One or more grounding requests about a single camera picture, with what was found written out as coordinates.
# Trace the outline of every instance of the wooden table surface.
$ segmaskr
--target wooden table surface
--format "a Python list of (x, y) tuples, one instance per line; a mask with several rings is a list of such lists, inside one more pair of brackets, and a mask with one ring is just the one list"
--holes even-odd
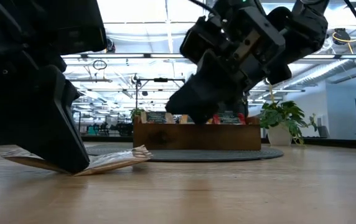
[[(8, 151), (14, 146), (0, 146)], [(0, 224), (356, 224), (356, 149), (69, 177), (0, 158)]]

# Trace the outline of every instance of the ceiling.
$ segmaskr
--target ceiling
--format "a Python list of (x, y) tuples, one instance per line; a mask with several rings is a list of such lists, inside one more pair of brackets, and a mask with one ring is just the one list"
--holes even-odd
[[(279, 6), (290, 9), (294, 3), (290, 0), (261, 2), (267, 13)], [(199, 16), (206, 14), (201, 7), (187, 0), (98, 0), (98, 4), (107, 36), (116, 46), (115, 55), (122, 58), (102, 58), (102, 62), (97, 61), (95, 64), (94, 62), (100, 60), (99, 58), (65, 59), (68, 65), (65, 76), (85, 94), (74, 102), (76, 111), (94, 117), (129, 113), (136, 106), (134, 76), (141, 79), (159, 77), (186, 79), (190, 74), (195, 73), (196, 66), (184, 58), (169, 58), (171, 55), (162, 55), (163, 58), (131, 58), (132, 55), (127, 55), (129, 58), (124, 58), (124, 55), (120, 54), (179, 54), (179, 47), (187, 30)], [(356, 39), (356, 19), (342, 0), (330, 1), (325, 16), (329, 22), (329, 34), (332, 34), (335, 28), (346, 28), (352, 39)], [(351, 44), (356, 54), (356, 42)], [(350, 53), (347, 45), (335, 45), (330, 38), (317, 54)], [(333, 62), (319, 59), (301, 60), (289, 67), (293, 76), (297, 76), (327, 63)], [(105, 69), (98, 70), (105, 65), (107, 65)], [(163, 110), (168, 97), (183, 83), (150, 81), (145, 84), (145, 81), (142, 81), (141, 84), (138, 106), (147, 110)], [(293, 90), (300, 89), (301, 85), (290, 85), (289, 88), (277, 87), (280, 90)], [(254, 90), (267, 89), (264, 83), (259, 83), (254, 88)], [(268, 95), (256, 91), (251, 93), (250, 98), (254, 100), (252, 103), (257, 105), (262, 103), (262, 100), (268, 100)]]

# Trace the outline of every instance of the wooden crate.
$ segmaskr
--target wooden crate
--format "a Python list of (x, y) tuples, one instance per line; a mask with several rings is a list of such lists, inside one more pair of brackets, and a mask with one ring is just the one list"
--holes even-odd
[(147, 149), (261, 150), (260, 122), (231, 124), (143, 124), (134, 119), (134, 147)]

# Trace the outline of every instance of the green leaves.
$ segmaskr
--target green leaves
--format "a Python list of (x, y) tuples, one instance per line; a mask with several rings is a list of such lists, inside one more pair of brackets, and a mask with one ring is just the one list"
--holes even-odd
[(135, 115), (141, 115), (142, 111), (145, 111), (145, 110), (142, 108), (132, 109), (131, 110), (131, 120), (134, 122)]
[(275, 127), (279, 124), (284, 125), (290, 134), (293, 136), (294, 141), (297, 141), (302, 145), (302, 132), (300, 128), (314, 127), (314, 131), (317, 130), (315, 124), (315, 114), (309, 117), (309, 123), (304, 121), (304, 112), (300, 109), (294, 101), (286, 101), (283, 103), (265, 103), (262, 107), (260, 117), (260, 126), (268, 129), (269, 127)]

